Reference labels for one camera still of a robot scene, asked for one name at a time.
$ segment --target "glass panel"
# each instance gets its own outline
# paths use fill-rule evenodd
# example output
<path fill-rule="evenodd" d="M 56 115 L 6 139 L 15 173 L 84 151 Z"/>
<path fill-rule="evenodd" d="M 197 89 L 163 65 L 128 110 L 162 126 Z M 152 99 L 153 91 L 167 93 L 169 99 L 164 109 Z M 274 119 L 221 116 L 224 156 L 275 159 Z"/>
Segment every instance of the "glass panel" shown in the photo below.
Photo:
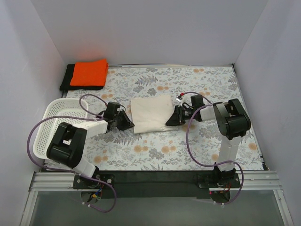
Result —
<path fill-rule="evenodd" d="M 242 191 L 224 208 L 187 197 L 118 198 L 110 213 L 82 205 L 80 193 L 39 192 L 31 225 L 284 225 L 273 191 Z M 112 199 L 102 199 L 96 205 L 105 209 L 111 204 Z"/>

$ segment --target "floral tablecloth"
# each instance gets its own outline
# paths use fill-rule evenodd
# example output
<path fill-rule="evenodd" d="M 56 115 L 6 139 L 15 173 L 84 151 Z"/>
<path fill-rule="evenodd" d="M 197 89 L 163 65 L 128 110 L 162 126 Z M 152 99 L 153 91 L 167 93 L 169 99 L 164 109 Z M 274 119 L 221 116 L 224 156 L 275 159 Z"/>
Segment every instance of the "floral tablecloth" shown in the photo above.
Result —
<path fill-rule="evenodd" d="M 67 97 L 91 93 L 105 101 L 117 101 L 126 107 L 131 119 L 131 99 L 169 94 L 175 99 L 180 93 L 196 91 L 212 102 L 238 98 L 238 84 L 231 67 L 111 68 L 105 87 L 100 91 L 69 91 Z M 104 105 L 94 97 L 86 98 L 89 110 L 99 113 Z M 177 130 L 134 134 L 133 129 L 97 135 L 87 140 L 84 156 L 101 170 L 204 170 L 187 153 L 187 123 Z M 190 146 L 196 159 L 214 163 L 219 154 L 221 135 L 214 120 L 194 121 L 190 129 Z M 244 170 L 262 170 L 253 130 L 239 145 L 236 161 Z M 48 161 L 48 166 L 60 167 Z"/>

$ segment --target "white backdrop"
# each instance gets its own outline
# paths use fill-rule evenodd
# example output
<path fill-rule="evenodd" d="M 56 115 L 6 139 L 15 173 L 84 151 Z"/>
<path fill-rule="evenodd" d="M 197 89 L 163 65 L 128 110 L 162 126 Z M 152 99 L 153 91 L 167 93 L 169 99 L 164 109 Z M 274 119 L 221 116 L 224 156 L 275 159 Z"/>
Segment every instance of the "white backdrop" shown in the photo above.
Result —
<path fill-rule="evenodd" d="M 66 63 L 228 65 L 267 0 L 32 0 Z"/>
<path fill-rule="evenodd" d="M 301 225 L 300 11 L 300 0 L 270 0 L 236 63 L 264 160 L 279 174 L 296 226 Z"/>
<path fill-rule="evenodd" d="M 65 65 L 30 0 L 0 1 L 0 225 L 19 225 L 35 169 L 26 140 Z"/>

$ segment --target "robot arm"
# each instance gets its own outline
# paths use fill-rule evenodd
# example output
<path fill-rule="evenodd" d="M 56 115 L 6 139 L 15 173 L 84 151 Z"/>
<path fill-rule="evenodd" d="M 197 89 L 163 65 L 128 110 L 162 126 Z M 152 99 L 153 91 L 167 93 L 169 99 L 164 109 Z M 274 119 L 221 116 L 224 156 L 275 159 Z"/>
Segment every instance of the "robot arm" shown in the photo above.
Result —
<path fill-rule="evenodd" d="M 182 94 L 178 96 L 178 101 L 182 102 Z M 178 105 L 174 113 L 167 121 L 167 126 L 183 125 L 185 120 L 192 117 L 195 111 L 205 106 L 201 95 L 191 96 L 192 106 L 186 107 Z M 223 161 L 235 161 L 238 146 L 242 137 L 251 128 L 251 121 L 238 99 L 229 100 L 226 103 L 218 102 L 212 106 L 201 109 L 194 117 L 197 121 L 207 121 L 216 119 L 220 133 L 222 134 L 222 143 L 219 157 L 216 163 Z M 224 183 L 235 175 L 235 165 L 226 163 L 214 168 L 215 181 Z"/>
<path fill-rule="evenodd" d="M 73 171 L 92 178 L 99 169 L 83 157 L 87 139 L 111 131 L 115 127 L 126 130 L 134 126 L 120 104 L 109 102 L 101 121 L 86 121 L 78 124 L 61 123 L 47 149 L 47 157 L 66 165 Z"/>

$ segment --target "black motor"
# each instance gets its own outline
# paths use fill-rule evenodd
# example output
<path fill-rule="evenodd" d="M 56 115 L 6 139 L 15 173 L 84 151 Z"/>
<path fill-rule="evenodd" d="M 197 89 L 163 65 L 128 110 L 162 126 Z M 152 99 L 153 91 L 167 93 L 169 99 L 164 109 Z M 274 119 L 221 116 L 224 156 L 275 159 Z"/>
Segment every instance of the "black motor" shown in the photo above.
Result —
<path fill-rule="evenodd" d="M 166 126 L 184 125 L 185 121 L 190 119 L 198 108 L 205 105 L 202 95 L 194 95 L 190 98 L 192 106 L 188 105 L 186 102 L 184 102 L 183 105 L 175 106 L 173 115 L 165 123 Z M 202 121 L 200 112 L 194 116 L 194 119 Z"/>

